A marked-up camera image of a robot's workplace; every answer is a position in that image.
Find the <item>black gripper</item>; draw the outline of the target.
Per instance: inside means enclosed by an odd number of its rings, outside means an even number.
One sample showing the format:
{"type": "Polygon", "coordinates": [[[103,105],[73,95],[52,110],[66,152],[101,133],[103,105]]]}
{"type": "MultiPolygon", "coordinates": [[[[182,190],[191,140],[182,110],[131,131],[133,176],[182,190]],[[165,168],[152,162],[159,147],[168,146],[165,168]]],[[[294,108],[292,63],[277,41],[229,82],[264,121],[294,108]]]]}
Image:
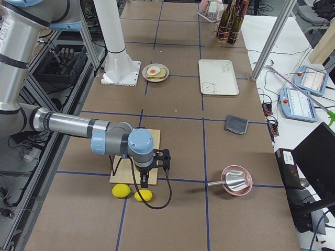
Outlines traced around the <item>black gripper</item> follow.
{"type": "Polygon", "coordinates": [[[145,164],[144,167],[140,167],[139,164],[136,164],[136,168],[140,172],[141,188],[148,188],[149,172],[152,169],[162,167],[165,174],[168,176],[170,171],[170,160],[171,156],[168,149],[154,149],[152,162],[150,164],[145,164]]]}

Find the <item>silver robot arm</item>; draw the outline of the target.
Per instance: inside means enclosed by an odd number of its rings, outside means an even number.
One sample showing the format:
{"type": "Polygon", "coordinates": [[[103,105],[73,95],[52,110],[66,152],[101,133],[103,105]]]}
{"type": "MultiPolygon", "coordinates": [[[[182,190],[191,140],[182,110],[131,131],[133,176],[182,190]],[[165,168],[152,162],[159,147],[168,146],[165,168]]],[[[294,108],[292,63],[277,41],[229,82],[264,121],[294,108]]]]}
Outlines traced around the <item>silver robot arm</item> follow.
{"type": "Polygon", "coordinates": [[[18,102],[40,33],[47,29],[79,31],[79,1],[2,1],[1,8],[1,137],[23,131],[52,131],[88,138],[94,153],[130,159],[132,170],[140,173],[143,188],[148,185],[150,170],[162,167],[169,172],[169,151],[155,149],[146,129],[18,102]]]}

